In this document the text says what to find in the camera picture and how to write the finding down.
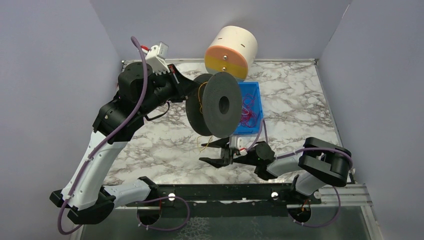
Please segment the black cable spool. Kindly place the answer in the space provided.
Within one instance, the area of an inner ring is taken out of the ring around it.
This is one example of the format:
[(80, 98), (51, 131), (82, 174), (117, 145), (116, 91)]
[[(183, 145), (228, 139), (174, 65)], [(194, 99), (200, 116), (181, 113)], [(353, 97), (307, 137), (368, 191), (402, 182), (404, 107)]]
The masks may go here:
[(192, 129), (201, 136), (226, 138), (232, 135), (242, 115), (242, 93), (238, 81), (227, 72), (204, 73), (185, 102)]

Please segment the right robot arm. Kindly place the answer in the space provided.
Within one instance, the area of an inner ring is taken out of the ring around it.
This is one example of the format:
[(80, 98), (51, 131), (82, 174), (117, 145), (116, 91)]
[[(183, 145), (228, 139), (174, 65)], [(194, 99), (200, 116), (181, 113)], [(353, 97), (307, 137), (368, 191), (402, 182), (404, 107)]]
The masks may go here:
[(215, 168), (233, 163), (254, 166), (254, 174), (264, 181), (304, 170), (294, 178), (292, 190), (308, 197), (325, 185), (345, 187), (349, 171), (353, 168), (349, 150), (315, 137), (308, 137), (303, 146), (292, 152), (277, 156), (266, 141), (257, 141), (250, 147), (235, 145), (232, 138), (222, 138), (207, 148), (220, 148), (220, 158), (201, 157), (200, 161)]

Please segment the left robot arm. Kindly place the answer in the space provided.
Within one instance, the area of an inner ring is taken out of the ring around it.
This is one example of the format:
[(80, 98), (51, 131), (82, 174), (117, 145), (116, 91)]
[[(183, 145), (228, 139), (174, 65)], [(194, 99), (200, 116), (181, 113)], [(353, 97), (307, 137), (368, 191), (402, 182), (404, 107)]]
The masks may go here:
[(169, 103), (186, 100), (199, 84), (183, 76), (175, 65), (156, 74), (150, 65), (128, 64), (118, 75), (118, 91), (103, 105), (93, 123), (86, 152), (77, 171), (50, 200), (76, 225), (95, 225), (117, 207), (153, 197), (156, 184), (147, 177), (116, 186), (104, 186), (113, 162), (149, 113)]

